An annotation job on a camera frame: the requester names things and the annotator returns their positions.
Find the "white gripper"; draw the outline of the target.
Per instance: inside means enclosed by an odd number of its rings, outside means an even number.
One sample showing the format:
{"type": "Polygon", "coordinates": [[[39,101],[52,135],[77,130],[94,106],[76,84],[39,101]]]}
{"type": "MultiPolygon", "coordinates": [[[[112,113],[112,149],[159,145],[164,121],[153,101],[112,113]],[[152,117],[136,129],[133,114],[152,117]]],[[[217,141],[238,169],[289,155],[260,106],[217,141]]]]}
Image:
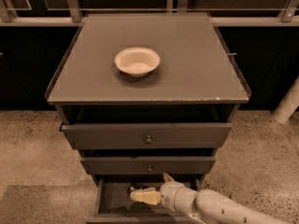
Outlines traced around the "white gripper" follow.
{"type": "Polygon", "coordinates": [[[161,185],[160,192],[155,188],[137,189],[130,193],[130,198],[135,202],[152,205],[157,205],[161,201],[164,207],[171,211],[177,211],[176,196],[184,185],[173,181],[174,178],[167,173],[163,173],[163,179],[165,183],[161,185]]]}

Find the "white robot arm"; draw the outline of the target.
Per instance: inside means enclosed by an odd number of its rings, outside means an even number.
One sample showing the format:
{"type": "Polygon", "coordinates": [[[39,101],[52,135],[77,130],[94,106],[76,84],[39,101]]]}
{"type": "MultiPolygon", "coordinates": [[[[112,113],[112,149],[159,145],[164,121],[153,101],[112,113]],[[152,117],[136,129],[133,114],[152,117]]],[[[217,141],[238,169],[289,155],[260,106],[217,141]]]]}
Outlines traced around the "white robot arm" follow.
{"type": "Polygon", "coordinates": [[[217,191],[187,188],[167,173],[164,173],[164,183],[159,190],[154,187],[132,187],[129,196],[139,203],[160,203],[195,224],[289,224],[247,208],[217,191]]]}

